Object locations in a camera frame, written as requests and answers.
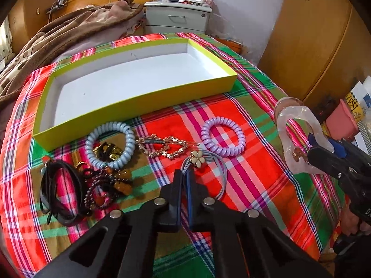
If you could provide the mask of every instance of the screw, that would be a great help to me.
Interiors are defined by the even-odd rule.
[[[164,198],[156,198],[153,202],[156,206],[162,206],[165,205],[166,200]]]
[[[257,218],[259,216],[259,211],[255,209],[250,209],[247,211],[247,215],[252,218]]]
[[[121,211],[119,209],[115,209],[115,210],[112,210],[110,213],[109,213],[109,216],[111,218],[119,218],[121,216]]]
[[[204,198],[204,204],[206,206],[213,205],[215,203],[215,200],[213,198]]]

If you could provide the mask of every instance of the black hair tie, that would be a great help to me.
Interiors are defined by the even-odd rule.
[[[77,199],[77,214],[73,215],[70,210],[57,199],[56,173],[59,169],[65,169],[71,177]],[[88,191],[84,178],[69,163],[62,160],[50,160],[45,164],[45,172],[40,186],[40,209],[43,214],[48,214],[46,223],[49,224],[53,215],[62,225],[70,227],[77,225],[84,217],[90,214],[85,207],[84,197]]]

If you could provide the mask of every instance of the nightstand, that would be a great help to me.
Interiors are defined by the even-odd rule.
[[[211,8],[172,2],[147,2],[145,34],[206,32]]]

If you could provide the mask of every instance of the plaid bedsheet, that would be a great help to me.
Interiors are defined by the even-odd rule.
[[[139,151],[128,166],[134,179],[134,192],[120,200],[106,212],[94,215],[78,226],[63,227],[54,218],[46,224],[46,215],[39,207],[40,168],[44,151],[31,137],[36,109],[50,74],[82,57],[102,50],[114,49],[132,43],[163,38],[190,38],[221,58],[238,73],[232,91],[173,106],[127,121],[138,136],[156,133],[160,137],[177,136],[184,140],[200,141],[199,132],[209,117],[225,116],[233,119],[244,130],[246,150],[236,158],[225,158],[228,185],[223,202],[230,208],[244,211],[255,208],[274,221],[312,257],[318,258],[329,241],[344,204],[344,194],[328,176],[293,175],[283,161],[283,150],[272,121],[273,109],[278,99],[285,96],[264,73],[206,35],[167,34],[130,37],[76,54],[59,63],[33,72],[27,79],[8,123],[0,155],[0,216],[7,248],[20,273],[32,277],[38,270],[81,237],[89,227],[112,209],[123,211],[137,209],[142,203],[155,198],[160,187],[173,178],[185,156],[170,161],[166,158],[147,158]],[[288,125],[294,143],[308,148],[306,134],[300,124]],[[230,129],[213,130],[221,145],[236,143],[237,137]],[[109,135],[119,146],[124,136]],[[85,160],[79,139],[60,147],[49,155],[76,164]],[[210,194],[216,195],[220,183],[215,164],[198,171],[200,182],[207,185]],[[75,207],[75,197],[68,180],[60,179],[58,196],[70,208]],[[154,264],[155,277],[212,277],[214,273],[210,235],[190,233],[186,209],[182,209],[183,229],[177,234],[160,234]]]

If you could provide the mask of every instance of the box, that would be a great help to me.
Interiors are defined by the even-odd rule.
[[[185,38],[98,52],[51,74],[33,137],[50,151],[107,121],[228,92],[236,77],[221,59]]]

